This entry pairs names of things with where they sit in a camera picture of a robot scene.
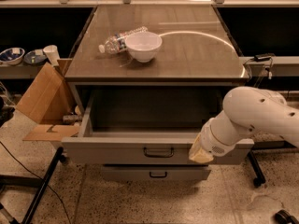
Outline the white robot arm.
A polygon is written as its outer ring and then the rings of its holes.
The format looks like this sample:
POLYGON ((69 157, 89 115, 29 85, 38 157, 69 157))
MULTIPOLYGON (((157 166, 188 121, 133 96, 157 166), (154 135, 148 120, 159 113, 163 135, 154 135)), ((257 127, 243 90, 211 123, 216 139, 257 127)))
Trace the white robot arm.
POLYGON ((280 136, 299 147, 299 110, 287 105, 276 91, 252 87, 230 90, 222 111, 202 127, 193 141, 189 159, 208 163, 231 152, 242 139, 258 132, 280 136))

